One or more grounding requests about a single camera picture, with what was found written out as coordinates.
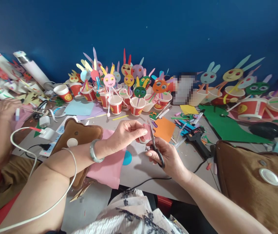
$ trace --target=patterned clothing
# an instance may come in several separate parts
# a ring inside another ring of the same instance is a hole
[[[95,222],[73,234],[187,234],[174,218],[167,219],[159,209],[151,210],[141,190],[128,190],[116,196]]]

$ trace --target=charger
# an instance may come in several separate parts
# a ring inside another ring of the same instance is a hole
[[[53,142],[59,134],[51,128],[41,129],[39,137]]]

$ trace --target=blue circle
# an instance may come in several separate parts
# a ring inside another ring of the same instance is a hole
[[[131,163],[131,160],[132,160],[132,155],[129,151],[126,150],[123,165],[124,166],[129,165]]]

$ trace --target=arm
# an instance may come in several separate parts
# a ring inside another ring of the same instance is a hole
[[[163,155],[164,171],[194,199],[208,222],[218,233],[270,233],[260,222],[234,202],[190,172],[182,163],[175,147],[161,138],[155,139]],[[150,161],[160,163],[155,151],[148,151]]]
[[[11,119],[15,110],[21,106],[21,101],[13,98],[0,101],[0,169],[9,161],[12,147],[10,142]]]
[[[109,139],[95,143],[96,157],[101,159],[113,154],[146,133],[147,130],[138,121],[121,121]],[[93,164],[89,149],[90,143],[70,148],[76,159],[77,173]],[[75,166],[70,152],[61,150],[50,156],[30,177],[0,228],[32,218],[52,207],[67,190],[74,172]],[[11,232],[45,233],[49,230],[59,230],[65,201],[64,198],[45,216],[12,229]]]

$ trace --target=orange paper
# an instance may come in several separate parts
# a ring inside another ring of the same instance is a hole
[[[164,117],[161,119],[157,119],[155,123],[157,125],[157,128],[154,128],[154,136],[160,137],[169,143],[176,125]]]

